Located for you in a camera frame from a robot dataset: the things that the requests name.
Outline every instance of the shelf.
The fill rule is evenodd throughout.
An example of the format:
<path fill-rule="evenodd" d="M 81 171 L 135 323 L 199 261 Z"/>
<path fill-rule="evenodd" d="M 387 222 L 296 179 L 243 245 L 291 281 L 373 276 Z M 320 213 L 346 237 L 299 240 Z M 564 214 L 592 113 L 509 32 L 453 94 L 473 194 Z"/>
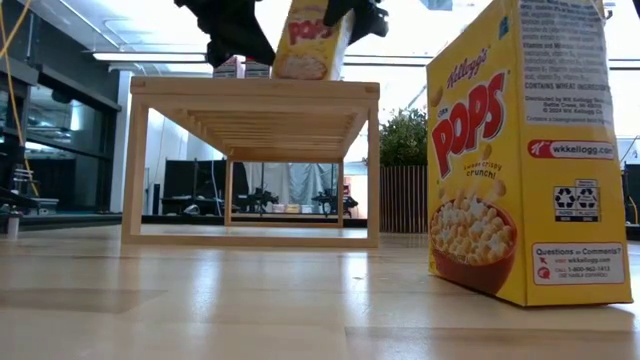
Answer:
<path fill-rule="evenodd" d="M 225 198 L 230 199 L 231 164 L 243 162 L 337 163 L 338 188 L 342 187 L 344 156 L 368 120 L 369 136 L 369 226 L 367 236 L 358 244 L 377 246 L 379 235 L 380 149 L 378 132 L 377 83 L 343 81 L 299 81 L 275 79 L 207 79 L 134 77 L 131 82 L 132 106 L 127 155 L 127 179 L 122 240 L 130 243 L 205 243 L 211 245 L 269 244 L 291 246 L 337 246 L 343 237 L 316 236 L 316 241 L 298 241 L 297 237 L 260 241 L 245 237 L 230 238 L 228 233 L 192 236 L 153 235 L 140 232 L 144 159 L 148 111 L 153 108 L 227 156 Z M 342 213 L 339 202 L 338 213 Z M 232 222 L 231 206 L 225 225 Z M 333 227 L 343 226 L 342 215 Z M 327 224 L 306 224 L 327 227 Z M 316 231 L 336 229 L 316 229 Z M 206 238 L 215 237 L 215 241 Z"/>

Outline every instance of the wooden fence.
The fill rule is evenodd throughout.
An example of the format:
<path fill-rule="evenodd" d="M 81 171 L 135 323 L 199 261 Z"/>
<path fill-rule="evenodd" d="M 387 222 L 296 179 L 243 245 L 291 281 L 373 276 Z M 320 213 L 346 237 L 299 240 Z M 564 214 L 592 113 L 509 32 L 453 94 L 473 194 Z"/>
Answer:
<path fill-rule="evenodd" d="M 380 231 L 427 232 L 427 166 L 380 169 Z"/>

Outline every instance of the potted plant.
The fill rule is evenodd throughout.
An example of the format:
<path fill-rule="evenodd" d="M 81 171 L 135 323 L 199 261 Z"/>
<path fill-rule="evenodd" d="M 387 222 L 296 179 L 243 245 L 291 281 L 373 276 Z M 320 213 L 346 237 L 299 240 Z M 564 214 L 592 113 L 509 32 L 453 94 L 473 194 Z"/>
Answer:
<path fill-rule="evenodd" d="M 398 109 L 380 129 L 380 230 L 427 232 L 427 113 Z"/>

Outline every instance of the pops cereal box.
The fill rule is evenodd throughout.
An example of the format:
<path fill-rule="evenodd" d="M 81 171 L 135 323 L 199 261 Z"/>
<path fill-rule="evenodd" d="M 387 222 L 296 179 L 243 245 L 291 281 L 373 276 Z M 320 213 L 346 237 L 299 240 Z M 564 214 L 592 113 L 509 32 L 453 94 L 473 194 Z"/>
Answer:
<path fill-rule="evenodd" d="M 430 272 L 523 306 L 631 302 L 601 7 L 494 0 L 427 78 Z"/>
<path fill-rule="evenodd" d="M 328 0 L 293 0 L 273 64 L 274 78 L 338 80 L 353 29 L 350 11 L 333 27 L 322 24 Z"/>

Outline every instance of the yellow cereal box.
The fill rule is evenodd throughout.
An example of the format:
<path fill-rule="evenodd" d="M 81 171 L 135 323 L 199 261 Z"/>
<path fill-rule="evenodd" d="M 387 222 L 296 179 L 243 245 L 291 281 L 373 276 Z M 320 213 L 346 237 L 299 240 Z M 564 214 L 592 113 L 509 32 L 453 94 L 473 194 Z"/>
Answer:
<path fill-rule="evenodd" d="M 353 29 L 350 11 L 334 27 L 322 24 L 328 0 L 293 0 L 282 31 L 274 78 L 339 80 Z"/>
<path fill-rule="evenodd" d="M 631 302 L 601 7 L 494 0 L 429 64 L 429 268 L 523 306 Z"/>

